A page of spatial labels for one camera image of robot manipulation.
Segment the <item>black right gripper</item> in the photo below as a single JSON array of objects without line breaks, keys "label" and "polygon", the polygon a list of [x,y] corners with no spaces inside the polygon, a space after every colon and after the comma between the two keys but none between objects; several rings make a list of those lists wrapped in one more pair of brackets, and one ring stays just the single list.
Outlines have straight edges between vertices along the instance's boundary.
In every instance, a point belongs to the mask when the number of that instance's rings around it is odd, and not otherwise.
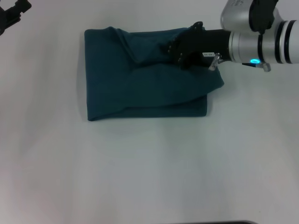
[{"label": "black right gripper", "polygon": [[229,39],[231,32],[223,29],[205,30],[203,22],[194,23],[178,34],[168,46],[168,53],[179,68],[191,66],[212,67],[231,61]]}]

